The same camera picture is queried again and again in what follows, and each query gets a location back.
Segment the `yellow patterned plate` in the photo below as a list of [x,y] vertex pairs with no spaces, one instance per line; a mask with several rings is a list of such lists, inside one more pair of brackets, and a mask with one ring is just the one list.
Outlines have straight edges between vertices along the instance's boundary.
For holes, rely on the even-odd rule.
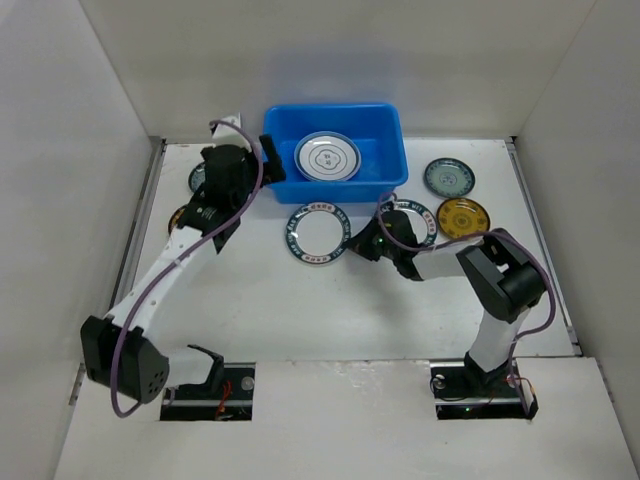
[[167,225],[168,234],[171,234],[173,229],[177,226],[181,216],[184,214],[185,209],[185,206],[181,206],[172,213]]
[[437,209],[436,219],[440,232],[449,239],[488,232],[491,228],[487,210],[480,203],[462,197],[445,200]]

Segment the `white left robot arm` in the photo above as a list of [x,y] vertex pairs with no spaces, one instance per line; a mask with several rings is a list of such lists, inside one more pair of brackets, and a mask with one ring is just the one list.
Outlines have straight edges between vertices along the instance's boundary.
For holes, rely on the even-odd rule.
[[119,396],[141,407],[165,390],[185,387],[211,396],[224,386],[221,354],[195,344],[163,353],[155,344],[159,328],[167,307],[221,252],[260,189],[284,181],[286,172],[270,135],[247,146],[206,147],[201,155],[205,180],[184,206],[159,257],[104,317],[90,316],[80,329],[87,376],[109,389],[120,418],[131,413],[122,409]]

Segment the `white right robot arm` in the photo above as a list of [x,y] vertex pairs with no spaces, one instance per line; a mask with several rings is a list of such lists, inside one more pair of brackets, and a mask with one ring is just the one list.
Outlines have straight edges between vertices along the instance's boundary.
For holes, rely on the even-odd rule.
[[513,371],[517,342],[553,323],[557,304],[549,276],[506,230],[466,234],[440,244],[420,243],[408,215],[379,211],[344,247],[369,261],[385,257],[401,276],[426,281],[463,276],[484,309],[477,336],[464,357],[463,381],[477,395]]

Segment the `blue plastic bin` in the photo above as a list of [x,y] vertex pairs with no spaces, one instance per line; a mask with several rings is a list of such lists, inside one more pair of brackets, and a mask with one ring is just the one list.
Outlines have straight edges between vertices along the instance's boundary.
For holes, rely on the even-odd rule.
[[409,176],[398,112],[390,104],[293,104],[266,111],[286,179],[278,202],[375,202]]

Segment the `celadon blue pattern plate left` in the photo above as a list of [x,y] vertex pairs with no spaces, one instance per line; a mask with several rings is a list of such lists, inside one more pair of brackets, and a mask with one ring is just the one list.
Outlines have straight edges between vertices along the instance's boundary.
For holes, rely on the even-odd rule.
[[196,165],[188,176],[188,187],[193,194],[198,194],[202,191],[202,187],[205,183],[206,172],[205,163],[201,162]]

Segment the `celadon blue pattern plate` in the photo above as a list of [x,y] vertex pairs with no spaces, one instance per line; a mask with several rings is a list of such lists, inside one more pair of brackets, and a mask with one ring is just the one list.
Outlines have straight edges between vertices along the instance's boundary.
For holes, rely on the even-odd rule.
[[424,170],[423,180],[428,190],[442,198],[464,197],[476,185],[475,174],[467,164],[446,157],[431,161]]
[[198,194],[202,191],[202,187],[205,183],[206,172],[205,163],[201,162],[196,165],[188,176],[188,187],[193,194]]

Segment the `celadon blue pattern plate right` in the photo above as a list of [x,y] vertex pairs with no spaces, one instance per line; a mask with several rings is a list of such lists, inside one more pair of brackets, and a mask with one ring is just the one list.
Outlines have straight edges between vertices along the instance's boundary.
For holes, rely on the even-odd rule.
[[428,190],[442,198],[464,197],[476,185],[475,174],[467,164],[446,157],[431,161],[424,170],[423,180]]

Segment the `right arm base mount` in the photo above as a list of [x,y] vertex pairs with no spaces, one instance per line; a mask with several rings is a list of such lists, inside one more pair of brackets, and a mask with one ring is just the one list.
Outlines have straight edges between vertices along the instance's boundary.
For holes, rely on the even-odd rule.
[[429,388],[438,420],[533,420],[539,402],[531,381],[502,369],[483,382],[462,360],[432,362]]

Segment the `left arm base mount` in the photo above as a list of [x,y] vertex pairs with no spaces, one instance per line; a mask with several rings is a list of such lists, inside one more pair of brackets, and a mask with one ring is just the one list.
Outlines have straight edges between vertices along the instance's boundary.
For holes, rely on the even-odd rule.
[[221,354],[191,344],[196,371],[186,375],[188,360],[177,358],[181,383],[171,385],[162,396],[160,421],[165,422],[237,422],[251,421],[255,391],[256,364],[228,363]]

